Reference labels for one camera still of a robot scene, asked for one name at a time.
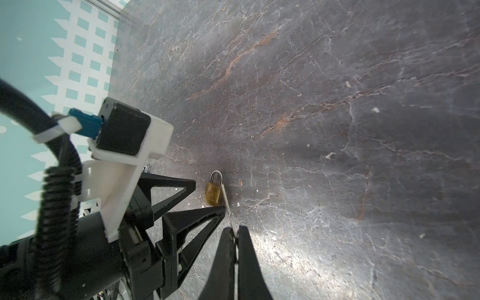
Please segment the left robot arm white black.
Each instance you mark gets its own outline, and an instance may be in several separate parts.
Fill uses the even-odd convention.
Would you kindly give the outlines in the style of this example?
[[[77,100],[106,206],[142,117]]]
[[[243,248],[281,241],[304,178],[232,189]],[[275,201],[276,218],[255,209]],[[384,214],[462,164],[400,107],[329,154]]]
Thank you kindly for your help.
[[[194,190],[190,179],[142,174],[109,242],[100,213],[69,210],[73,171],[48,169],[37,234],[1,247],[1,298],[89,300],[121,283],[132,300],[167,298],[225,217],[220,207],[175,211]]]

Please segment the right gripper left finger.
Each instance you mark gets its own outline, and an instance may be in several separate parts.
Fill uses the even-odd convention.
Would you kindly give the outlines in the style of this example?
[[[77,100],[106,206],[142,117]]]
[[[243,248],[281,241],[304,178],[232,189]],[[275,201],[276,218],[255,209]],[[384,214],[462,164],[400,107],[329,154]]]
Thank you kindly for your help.
[[[233,300],[235,298],[236,244],[233,229],[222,230],[206,285],[199,300]]]

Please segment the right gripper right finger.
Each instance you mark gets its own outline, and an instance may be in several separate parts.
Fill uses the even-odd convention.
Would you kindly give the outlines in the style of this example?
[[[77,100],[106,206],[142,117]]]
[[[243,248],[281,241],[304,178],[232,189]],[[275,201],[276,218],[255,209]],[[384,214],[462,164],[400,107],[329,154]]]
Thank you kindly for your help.
[[[251,240],[249,229],[240,226],[237,231],[239,300],[272,300]]]

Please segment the silver key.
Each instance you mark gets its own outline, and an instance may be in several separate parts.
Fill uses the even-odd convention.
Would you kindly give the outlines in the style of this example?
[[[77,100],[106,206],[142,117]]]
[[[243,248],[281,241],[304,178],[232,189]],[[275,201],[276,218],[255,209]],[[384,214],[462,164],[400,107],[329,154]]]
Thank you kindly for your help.
[[[227,214],[227,218],[228,218],[228,221],[229,221],[229,225],[230,225],[231,229],[234,231],[234,233],[236,233],[235,226],[233,224],[233,219],[232,219],[230,202],[228,200],[224,184],[221,185],[221,192],[222,192],[222,198],[224,200],[224,205],[226,206],[226,214]]]

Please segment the brass padlock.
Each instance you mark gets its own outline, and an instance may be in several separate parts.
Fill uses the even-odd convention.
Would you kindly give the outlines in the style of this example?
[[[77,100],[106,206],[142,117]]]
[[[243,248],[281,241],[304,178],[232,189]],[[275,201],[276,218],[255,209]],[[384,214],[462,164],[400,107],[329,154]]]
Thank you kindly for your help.
[[[204,199],[210,206],[221,205],[221,194],[223,185],[223,174],[221,171],[215,170],[211,173],[209,181],[206,183]]]

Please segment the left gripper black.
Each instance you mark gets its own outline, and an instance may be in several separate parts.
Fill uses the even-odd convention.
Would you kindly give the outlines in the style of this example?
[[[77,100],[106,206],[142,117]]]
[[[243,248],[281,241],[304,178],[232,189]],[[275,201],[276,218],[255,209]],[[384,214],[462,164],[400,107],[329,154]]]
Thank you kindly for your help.
[[[132,299],[172,295],[225,218],[224,206],[171,212],[195,189],[193,179],[142,173],[119,230]]]

